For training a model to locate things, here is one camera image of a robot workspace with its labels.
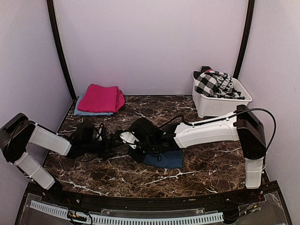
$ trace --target folded pink cloth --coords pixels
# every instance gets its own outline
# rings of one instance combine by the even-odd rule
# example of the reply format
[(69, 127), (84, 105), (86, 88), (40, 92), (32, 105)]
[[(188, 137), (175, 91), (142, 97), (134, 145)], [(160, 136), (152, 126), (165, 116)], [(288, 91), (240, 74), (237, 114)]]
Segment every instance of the folded pink cloth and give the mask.
[(123, 93), (117, 86), (101, 87), (91, 84), (78, 110), (90, 113), (116, 113), (125, 104)]

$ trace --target brown marble surface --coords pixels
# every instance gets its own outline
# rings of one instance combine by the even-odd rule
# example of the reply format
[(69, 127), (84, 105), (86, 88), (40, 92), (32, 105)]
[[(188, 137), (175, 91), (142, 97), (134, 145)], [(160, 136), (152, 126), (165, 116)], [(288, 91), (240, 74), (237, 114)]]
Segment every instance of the brown marble surface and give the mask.
[[(69, 111), (60, 134), (70, 135), (82, 121), (104, 123), (110, 132), (128, 128), (145, 117), (161, 125), (178, 114), (186, 121), (198, 121), (190, 96), (125, 97), (125, 106), (108, 117), (74, 116)], [(163, 169), (138, 164), (130, 158), (126, 145), (115, 149), (107, 161), (86, 155), (76, 160), (49, 152), (44, 167), (64, 190), (115, 197), (184, 197), (227, 192), (244, 187), (245, 165), (239, 142), (214, 142), (184, 149), (182, 169)]]

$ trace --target black pole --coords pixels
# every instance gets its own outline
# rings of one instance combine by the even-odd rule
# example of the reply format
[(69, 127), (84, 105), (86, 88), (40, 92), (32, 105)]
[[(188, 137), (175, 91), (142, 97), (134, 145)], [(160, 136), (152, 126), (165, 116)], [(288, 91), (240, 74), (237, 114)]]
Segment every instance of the black pole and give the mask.
[(68, 71), (65, 55), (64, 55), (64, 52), (63, 52), (62, 46), (61, 46), (60, 34), (58, 31), (58, 27), (57, 27), (53, 0), (47, 0), (47, 5), (48, 5), (50, 23), (51, 23), (51, 27), (52, 27), (52, 33), (53, 33), (53, 37), (54, 37), (54, 41), (55, 41), (55, 45), (56, 45), (57, 54), (60, 59), (60, 65), (62, 68), (62, 72), (64, 74), (64, 77), (65, 77), (65, 80), (67, 83), (67, 88), (69, 89), (71, 98), (72, 98), (72, 100), (75, 100), (76, 94), (75, 94), (75, 90), (74, 90), (74, 87), (73, 87), (73, 84), (71, 81), (71, 77), (70, 77), (70, 74)]
[(254, 3), (255, 0), (249, 0), (248, 1), (248, 9), (247, 9), (247, 16), (246, 16), (246, 22), (245, 22), (245, 28), (244, 28), (244, 33), (243, 33), (243, 38), (242, 42), (240, 44), (240, 52), (238, 56), (238, 60), (235, 65), (235, 70), (233, 73), (233, 77), (238, 79), (240, 75), (240, 69), (242, 68), (245, 52), (246, 52), (246, 47), (249, 39), (249, 34), (250, 34), (250, 28), (251, 28), (251, 22), (252, 22), (252, 17), (253, 17), (253, 11), (254, 11)]

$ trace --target blue fabric on table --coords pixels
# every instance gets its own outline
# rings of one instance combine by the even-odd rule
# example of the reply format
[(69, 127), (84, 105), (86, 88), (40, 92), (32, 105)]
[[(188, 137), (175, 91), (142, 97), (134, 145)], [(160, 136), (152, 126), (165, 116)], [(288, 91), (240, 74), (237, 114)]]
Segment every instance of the blue fabric on table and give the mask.
[(74, 116), (110, 116), (113, 115), (113, 112), (83, 112), (78, 110), (79, 102), (83, 99), (84, 95), (81, 95), (77, 102), (74, 109)]
[(155, 167), (166, 168), (166, 169), (177, 169), (182, 168), (183, 156), (182, 150), (168, 151), (161, 153), (161, 161), (158, 161), (157, 154), (148, 154), (144, 159), (144, 163)]

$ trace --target laundry basket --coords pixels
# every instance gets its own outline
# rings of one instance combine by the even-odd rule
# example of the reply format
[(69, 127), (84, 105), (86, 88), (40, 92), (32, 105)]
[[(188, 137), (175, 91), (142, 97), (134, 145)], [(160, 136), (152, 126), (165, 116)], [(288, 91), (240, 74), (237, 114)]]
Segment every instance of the laundry basket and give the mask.
[(195, 83), (193, 84), (193, 100), (200, 118), (203, 118), (204, 116), (222, 116), (235, 111), (236, 106), (238, 105), (248, 105), (249, 102), (252, 102), (252, 98), (244, 86), (235, 78), (232, 78), (232, 82), (234, 89), (240, 91), (241, 96), (245, 96), (244, 100), (206, 97), (205, 95), (196, 92)]

